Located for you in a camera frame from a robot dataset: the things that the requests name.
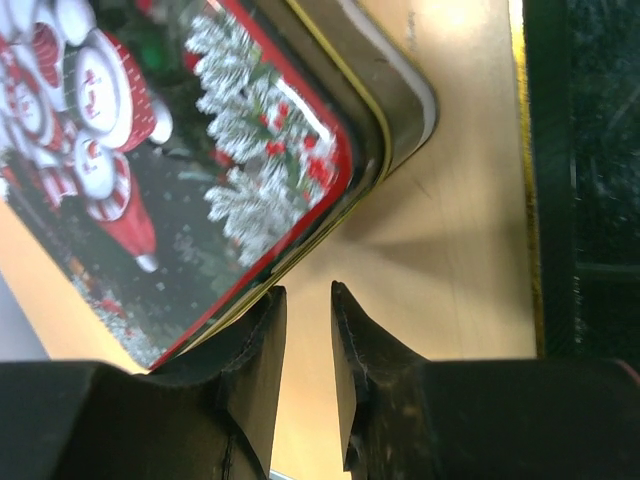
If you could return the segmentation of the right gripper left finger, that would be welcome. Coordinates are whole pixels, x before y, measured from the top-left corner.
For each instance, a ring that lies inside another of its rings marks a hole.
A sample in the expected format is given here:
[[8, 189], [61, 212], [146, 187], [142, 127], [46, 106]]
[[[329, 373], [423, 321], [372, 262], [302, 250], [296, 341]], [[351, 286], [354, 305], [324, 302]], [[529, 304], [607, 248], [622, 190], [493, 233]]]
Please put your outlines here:
[[100, 362], [1, 366], [5, 479], [265, 479], [287, 301], [242, 317], [146, 374]]

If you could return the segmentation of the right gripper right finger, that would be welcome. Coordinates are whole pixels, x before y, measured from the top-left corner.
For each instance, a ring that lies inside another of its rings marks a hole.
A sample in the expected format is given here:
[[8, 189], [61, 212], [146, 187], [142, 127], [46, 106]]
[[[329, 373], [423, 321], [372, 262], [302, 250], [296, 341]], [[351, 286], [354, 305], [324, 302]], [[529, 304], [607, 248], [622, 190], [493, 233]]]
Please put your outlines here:
[[331, 286], [343, 468], [355, 479], [635, 479], [639, 375], [615, 360], [430, 361]]

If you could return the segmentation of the gold tin lid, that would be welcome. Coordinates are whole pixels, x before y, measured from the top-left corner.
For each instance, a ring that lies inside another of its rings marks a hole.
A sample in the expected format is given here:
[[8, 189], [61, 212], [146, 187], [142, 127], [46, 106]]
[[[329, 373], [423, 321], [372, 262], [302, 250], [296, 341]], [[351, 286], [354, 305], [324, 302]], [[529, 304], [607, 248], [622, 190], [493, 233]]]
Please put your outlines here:
[[386, 171], [290, 1], [5, 1], [1, 194], [128, 360], [237, 316]]

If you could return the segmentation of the gold cookie tin base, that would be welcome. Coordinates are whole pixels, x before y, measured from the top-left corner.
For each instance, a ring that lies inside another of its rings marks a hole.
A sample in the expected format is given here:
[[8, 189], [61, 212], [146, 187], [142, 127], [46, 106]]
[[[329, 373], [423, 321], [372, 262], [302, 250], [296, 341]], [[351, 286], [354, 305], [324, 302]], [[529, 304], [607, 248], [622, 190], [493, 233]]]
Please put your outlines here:
[[431, 137], [438, 106], [431, 85], [361, 1], [291, 1], [376, 117], [386, 171], [400, 167]]

